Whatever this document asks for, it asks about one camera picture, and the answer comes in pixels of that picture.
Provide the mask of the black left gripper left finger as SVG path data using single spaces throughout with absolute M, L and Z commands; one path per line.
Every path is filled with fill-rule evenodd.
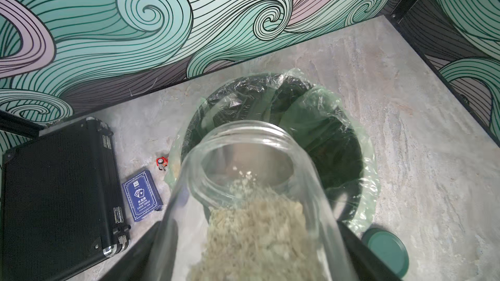
M 160 221 L 156 222 L 100 280 L 141 280 L 159 227 Z

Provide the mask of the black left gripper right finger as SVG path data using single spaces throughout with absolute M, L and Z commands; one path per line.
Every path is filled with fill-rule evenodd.
M 342 222 L 337 226 L 359 280 L 400 281 L 363 242 Z

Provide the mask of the green jar lid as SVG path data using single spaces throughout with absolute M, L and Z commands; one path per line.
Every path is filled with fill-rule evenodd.
M 395 234 L 381 228 L 370 228 L 361 240 L 398 278 L 405 277 L 410 257 L 406 246 Z

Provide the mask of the green-lidded oatmeal jar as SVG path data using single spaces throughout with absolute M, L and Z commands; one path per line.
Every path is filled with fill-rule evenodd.
M 316 168 L 283 129 L 212 130 L 182 161 L 143 280 L 357 280 Z

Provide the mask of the blue card box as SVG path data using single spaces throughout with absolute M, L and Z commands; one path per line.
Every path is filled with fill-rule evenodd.
M 129 178 L 122 188 L 135 222 L 163 208 L 164 203 L 149 170 L 142 170 Z

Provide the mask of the black hard case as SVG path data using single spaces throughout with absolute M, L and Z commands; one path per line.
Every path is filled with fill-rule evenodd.
M 6 151 L 1 279 L 67 280 L 125 251 L 113 132 L 93 117 Z

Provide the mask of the red yellow toy car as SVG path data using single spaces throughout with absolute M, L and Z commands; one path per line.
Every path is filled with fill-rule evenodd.
M 166 170 L 168 162 L 169 160 L 167 157 L 159 157 L 156 159 L 156 165 L 159 170 Z

